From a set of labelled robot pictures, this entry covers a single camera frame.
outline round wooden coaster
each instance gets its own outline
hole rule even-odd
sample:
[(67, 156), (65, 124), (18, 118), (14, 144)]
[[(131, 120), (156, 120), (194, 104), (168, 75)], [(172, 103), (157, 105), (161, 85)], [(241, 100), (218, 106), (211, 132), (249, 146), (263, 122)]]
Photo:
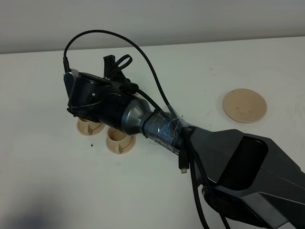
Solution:
[(265, 99), (249, 89), (235, 89), (229, 92), (223, 101), (225, 113), (233, 120), (241, 123), (259, 121), (267, 112)]

